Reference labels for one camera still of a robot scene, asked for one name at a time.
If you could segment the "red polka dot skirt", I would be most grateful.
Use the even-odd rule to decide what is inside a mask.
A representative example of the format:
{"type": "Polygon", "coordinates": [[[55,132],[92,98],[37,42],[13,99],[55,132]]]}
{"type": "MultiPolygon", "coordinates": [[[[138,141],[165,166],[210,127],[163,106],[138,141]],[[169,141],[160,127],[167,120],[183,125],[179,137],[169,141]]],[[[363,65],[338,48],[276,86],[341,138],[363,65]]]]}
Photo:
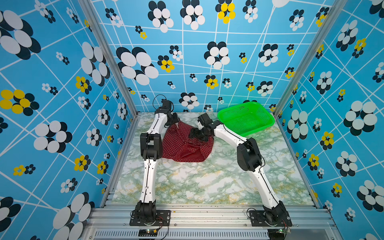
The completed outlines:
{"type": "Polygon", "coordinates": [[[190,138],[194,127],[182,121],[171,125],[162,140],[163,158],[175,162],[200,163],[204,162],[211,154],[214,138],[208,137],[207,141],[190,138]]]}

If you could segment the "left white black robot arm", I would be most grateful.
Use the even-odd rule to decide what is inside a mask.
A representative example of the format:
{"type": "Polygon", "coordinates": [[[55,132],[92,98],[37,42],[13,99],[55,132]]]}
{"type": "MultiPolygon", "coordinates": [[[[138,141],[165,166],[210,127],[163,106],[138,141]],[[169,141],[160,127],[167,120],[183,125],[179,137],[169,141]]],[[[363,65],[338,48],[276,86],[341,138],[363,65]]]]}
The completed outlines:
{"type": "Polygon", "coordinates": [[[144,160],[144,180],[134,216],[146,224],[157,220],[156,208],[156,172],[160,159],[163,157],[161,132],[179,121],[176,113],[167,107],[155,111],[154,121],[148,131],[140,135],[140,153],[144,160]]]}

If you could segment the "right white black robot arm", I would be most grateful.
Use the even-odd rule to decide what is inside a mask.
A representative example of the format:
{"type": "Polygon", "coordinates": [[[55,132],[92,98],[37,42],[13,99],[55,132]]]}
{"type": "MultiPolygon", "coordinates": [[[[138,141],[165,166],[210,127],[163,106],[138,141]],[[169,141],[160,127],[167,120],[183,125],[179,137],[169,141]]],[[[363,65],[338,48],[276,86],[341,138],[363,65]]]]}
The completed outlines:
{"type": "Polygon", "coordinates": [[[213,121],[208,114],[199,116],[197,124],[198,127],[191,130],[190,138],[207,141],[210,137],[217,137],[237,150],[239,167],[248,172],[261,196],[266,223],[270,226],[276,226],[280,223],[292,226],[284,203],[273,190],[264,172],[266,161],[256,140],[236,134],[219,120],[213,121]]]}

